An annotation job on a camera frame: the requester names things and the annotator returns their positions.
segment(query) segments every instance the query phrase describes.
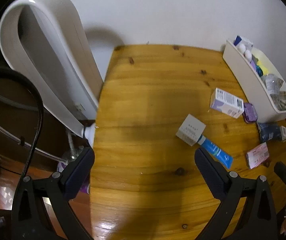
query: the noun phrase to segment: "blue package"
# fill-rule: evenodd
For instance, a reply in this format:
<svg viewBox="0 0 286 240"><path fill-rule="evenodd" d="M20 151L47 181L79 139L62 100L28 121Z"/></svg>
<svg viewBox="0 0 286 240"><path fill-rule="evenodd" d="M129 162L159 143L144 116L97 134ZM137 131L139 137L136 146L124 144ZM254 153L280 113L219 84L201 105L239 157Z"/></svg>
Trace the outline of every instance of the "blue package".
<svg viewBox="0 0 286 240"><path fill-rule="evenodd" d="M226 168L230 169L233 162L232 156L228 155L203 135L200 136L197 143L202 145L211 155L215 156Z"/></svg>
<svg viewBox="0 0 286 240"><path fill-rule="evenodd" d="M240 36L236 36L236 39L234 41L234 46L237 46L237 44L239 44L241 42L242 38Z"/></svg>
<svg viewBox="0 0 286 240"><path fill-rule="evenodd" d="M258 130L260 132L261 143L267 142L268 140L282 140L282 134L277 123L257 123Z"/></svg>
<svg viewBox="0 0 286 240"><path fill-rule="evenodd" d="M256 73L259 77L262 77L264 75L263 70L260 68L260 66L256 66Z"/></svg>

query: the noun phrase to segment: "blue toothpaste tube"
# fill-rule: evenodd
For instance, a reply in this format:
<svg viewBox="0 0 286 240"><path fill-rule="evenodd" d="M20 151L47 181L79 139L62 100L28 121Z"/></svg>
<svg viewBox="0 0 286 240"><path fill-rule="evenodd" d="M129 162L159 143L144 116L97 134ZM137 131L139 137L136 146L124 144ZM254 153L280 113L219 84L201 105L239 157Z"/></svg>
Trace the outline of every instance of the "blue toothpaste tube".
<svg viewBox="0 0 286 240"><path fill-rule="evenodd" d="M232 156L228 155L203 135L200 136L197 143L204 147L211 155L215 156L226 168L230 169L233 161Z"/></svg>

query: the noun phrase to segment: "black cable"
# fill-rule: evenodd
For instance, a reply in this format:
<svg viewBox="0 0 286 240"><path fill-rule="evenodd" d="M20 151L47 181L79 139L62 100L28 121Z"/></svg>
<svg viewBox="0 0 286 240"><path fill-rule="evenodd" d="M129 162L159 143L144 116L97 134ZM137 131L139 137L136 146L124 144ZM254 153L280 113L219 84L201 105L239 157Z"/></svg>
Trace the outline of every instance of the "black cable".
<svg viewBox="0 0 286 240"><path fill-rule="evenodd" d="M15 174L21 175L20 173L17 173L17 172L12 171L12 170L8 170L8 169L6 169L6 168L3 168L2 166L0 166L0 168L1 168L1 169L4 169L4 170L6 170L6 171L10 171L10 172L12 172L12 173L15 173Z"/></svg>
<svg viewBox="0 0 286 240"><path fill-rule="evenodd" d="M0 78L10 79L12 81L19 83L23 87L25 87L30 92L30 94L33 96L34 100L37 103L37 107L39 109L37 131L34 135L34 139L33 139L33 142L31 144L29 156L28 156L26 163L25 163L23 170L22 170L22 174L20 177L20 180L22 180L27 174L28 168L31 164L31 160L32 160L32 157L33 157L33 154L34 154L37 142L38 142L38 139L40 137L40 132L42 129L43 119L44 119L43 101L42 101L42 98L41 98L38 90L36 89L36 87L32 84L32 82L29 79L27 79L21 73L14 71L10 68L0 67Z"/></svg>

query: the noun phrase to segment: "small box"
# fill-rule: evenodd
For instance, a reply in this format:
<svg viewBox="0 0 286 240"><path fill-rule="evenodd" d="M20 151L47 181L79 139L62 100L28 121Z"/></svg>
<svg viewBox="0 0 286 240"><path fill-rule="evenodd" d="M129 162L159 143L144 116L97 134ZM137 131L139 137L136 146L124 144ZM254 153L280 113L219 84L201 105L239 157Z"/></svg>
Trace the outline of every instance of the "small box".
<svg viewBox="0 0 286 240"><path fill-rule="evenodd" d="M286 141L286 127L281 126L280 130L281 130L281 135L282 135L282 142L285 142Z"/></svg>
<svg viewBox="0 0 286 240"><path fill-rule="evenodd" d="M255 147L246 154L248 167L250 169L257 167L270 156L266 142Z"/></svg>
<svg viewBox="0 0 286 240"><path fill-rule="evenodd" d="M244 112L244 102L241 98L219 88L216 88L211 96L210 107L234 118Z"/></svg>
<svg viewBox="0 0 286 240"><path fill-rule="evenodd" d="M188 114L176 133L176 136L185 141L188 145L193 146L197 143L202 135L206 125L193 115Z"/></svg>

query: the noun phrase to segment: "white wall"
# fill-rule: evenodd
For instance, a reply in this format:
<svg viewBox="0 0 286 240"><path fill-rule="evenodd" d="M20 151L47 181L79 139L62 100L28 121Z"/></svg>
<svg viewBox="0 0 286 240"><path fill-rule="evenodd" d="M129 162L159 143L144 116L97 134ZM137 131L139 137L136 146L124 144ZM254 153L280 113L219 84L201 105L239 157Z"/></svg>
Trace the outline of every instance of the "white wall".
<svg viewBox="0 0 286 240"><path fill-rule="evenodd" d="M254 42L286 81L286 7L280 0L71 0L104 79L113 47L179 44L220 50Z"/></svg>

